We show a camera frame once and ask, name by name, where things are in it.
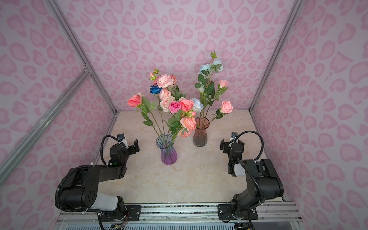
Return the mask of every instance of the white rose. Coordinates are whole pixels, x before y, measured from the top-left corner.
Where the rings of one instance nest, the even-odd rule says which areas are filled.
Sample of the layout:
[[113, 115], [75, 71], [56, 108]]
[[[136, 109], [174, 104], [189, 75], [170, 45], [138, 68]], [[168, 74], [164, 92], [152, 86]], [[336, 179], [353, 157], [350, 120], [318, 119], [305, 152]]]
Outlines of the white rose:
[[203, 105], [201, 103], [200, 100], [198, 100], [197, 98], [191, 98], [191, 100], [193, 101], [193, 107], [192, 110], [196, 113], [200, 113], [203, 110]]

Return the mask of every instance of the metal bracket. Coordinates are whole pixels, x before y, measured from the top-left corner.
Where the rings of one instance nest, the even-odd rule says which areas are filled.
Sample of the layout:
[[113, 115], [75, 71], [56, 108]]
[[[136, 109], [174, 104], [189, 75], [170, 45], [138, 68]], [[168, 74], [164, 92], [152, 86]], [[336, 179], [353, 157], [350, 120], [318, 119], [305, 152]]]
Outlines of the metal bracket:
[[[256, 208], [253, 209], [255, 212], [251, 212], [251, 220], [258, 220], [258, 214]], [[238, 220], [233, 215], [233, 208], [230, 204], [226, 205], [217, 205], [217, 213], [219, 215], [219, 220], [228, 221], [228, 220]]]

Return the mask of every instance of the purple glass vase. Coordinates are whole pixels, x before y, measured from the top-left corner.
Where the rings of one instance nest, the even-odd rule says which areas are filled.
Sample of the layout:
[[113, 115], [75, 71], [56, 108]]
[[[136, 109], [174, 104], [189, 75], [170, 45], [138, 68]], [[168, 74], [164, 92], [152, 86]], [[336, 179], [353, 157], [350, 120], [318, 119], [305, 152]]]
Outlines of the purple glass vase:
[[174, 141], [171, 143], [173, 136], [171, 134], [162, 134], [157, 137], [156, 145], [161, 149], [161, 161], [165, 165], [172, 165], [178, 159], [178, 155], [174, 149]]
[[197, 117], [195, 121], [197, 122], [197, 127], [193, 136], [193, 144], [198, 147], [203, 147], [207, 144], [209, 120], [205, 117]]

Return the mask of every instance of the black cable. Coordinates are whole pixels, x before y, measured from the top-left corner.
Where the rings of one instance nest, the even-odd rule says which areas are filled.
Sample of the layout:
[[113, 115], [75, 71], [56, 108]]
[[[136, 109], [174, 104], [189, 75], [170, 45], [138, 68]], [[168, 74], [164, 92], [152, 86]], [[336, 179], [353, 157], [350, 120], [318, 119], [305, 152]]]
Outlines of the black cable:
[[251, 132], [251, 133], [256, 134], [256, 135], [259, 137], [260, 141], [261, 141], [261, 150], [260, 150], [260, 152], [259, 152], [258, 156], [254, 159], [254, 160], [258, 160], [258, 159], [261, 157], [261, 155], [262, 155], [263, 148], [264, 148], [264, 145], [265, 145], [265, 144], [264, 144], [264, 142], [263, 142], [263, 138], [261, 137], [261, 135], [260, 135], [259, 133], [255, 132], [255, 131], [251, 131], [251, 130], [249, 130], [249, 131], [244, 131], [244, 132], [242, 132], [241, 134], [239, 134], [239, 135], [236, 137], [236, 140], [238, 140], [238, 139], [239, 139], [239, 137], [240, 137], [241, 135], [246, 134], [246, 133], [248, 133], [248, 132]]
[[248, 222], [249, 222], [249, 225], [251, 226], [252, 230], [255, 230], [254, 226], [253, 226], [253, 223], [252, 223], [252, 220], [251, 220], [251, 210], [249, 209], [249, 212], [248, 212]]
[[102, 141], [101, 141], [101, 147], [100, 147], [100, 157], [101, 157], [101, 161], [103, 164], [106, 164], [106, 161], [105, 159], [103, 158], [103, 143], [105, 142], [105, 139], [108, 138], [108, 137], [111, 137], [112, 139], [114, 139], [115, 141], [117, 142], [120, 142], [116, 137], [113, 137], [111, 135], [106, 135], [102, 138]]
[[97, 215], [98, 224], [100, 225], [101, 230], [105, 230], [104, 226], [102, 225], [101, 216]]
[[266, 197], [265, 197], [261, 187], [259, 186], [258, 182], [256, 181], [255, 177], [253, 176], [251, 171], [248, 169], [248, 167], [245, 166], [245, 164], [242, 160], [239, 160], [238, 162], [244, 168], [244, 170], [248, 173], [249, 177], [252, 179], [254, 186], [258, 189], [258, 192], [261, 195], [262, 203], [264, 203], [266, 201]]

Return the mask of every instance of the artificial flower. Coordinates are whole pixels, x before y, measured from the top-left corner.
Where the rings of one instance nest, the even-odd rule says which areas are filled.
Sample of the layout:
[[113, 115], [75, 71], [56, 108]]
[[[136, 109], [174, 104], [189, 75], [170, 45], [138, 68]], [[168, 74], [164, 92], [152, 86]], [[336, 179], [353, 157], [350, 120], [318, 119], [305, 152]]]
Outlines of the artificial flower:
[[171, 96], [171, 92], [168, 89], [163, 88], [160, 92], [160, 100], [167, 96]]
[[199, 68], [199, 72], [202, 72], [202, 70], [209, 71], [210, 69], [211, 69], [211, 65], [210, 64], [202, 65]]
[[179, 102], [172, 102], [169, 105], [169, 109], [172, 114], [177, 113], [181, 109], [181, 104]]
[[142, 93], [134, 94], [134, 96], [128, 100], [128, 105], [130, 105], [131, 108], [139, 106], [142, 104], [142, 96]]
[[157, 86], [160, 88], [167, 88], [174, 83], [174, 78], [170, 74], [163, 74], [156, 78]]
[[231, 113], [232, 110], [233, 110], [233, 106], [231, 105], [231, 103], [229, 101], [223, 101], [222, 102], [221, 109], [220, 109], [221, 113], [228, 114], [228, 113]]
[[224, 69], [224, 65], [222, 64], [222, 62], [219, 59], [215, 59], [212, 63], [212, 65], [218, 65], [221, 64], [221, 67], [219, 68], [219, 71], [221, 72]]
[[222, 88], [222, 87], [228, 86], [229, 82], [227, 80], [221, 80], [219, 81], [219, 84], [220, 84], [220, 88]]
[[185, 138], [185, 137], [188, 137], [191, 133], [192, 133], [192, 131], [185, 132], [185, 130], [181, 130], [180, 131], [180, 136]]
[[197, 127], [197, 122], [194, 117], [183, 117], [180, 119], [181, 125], [189, 131], [193, 131]]
[[162, 88], [159, 88], [157, 85], [151, 85], [151, 88], [149, 89], [152, 94], [158, 94], [161, 90]]
[[194, 102], [192, 100], [188, 100], [186, 98], [179, 98], [178, 101], [181, 104], [181, 110], [182, 111], [187, 112], [187, 111], [191, 110], [192, 107], [193, 107]]
[[162, 101], [160, 102], [160, 106], [161, 106], [162, 110], [163, 110], [164, 112], [169, 112], [169, 111], [170, 111], [170, 109], [169, 109], [169, 105], [170, 105], [173, 101], [175, 101], [175, 98], [174, 98], [173, 96], [167, 96], [167, 97], [164, 97], [164, 98], [162, 99]]
[[201, 101], [197, 98], [191, 98], [191, 100], [193, 101], [192, 110], [197, 113], [202, 112], [204, 106], [202, 105]]

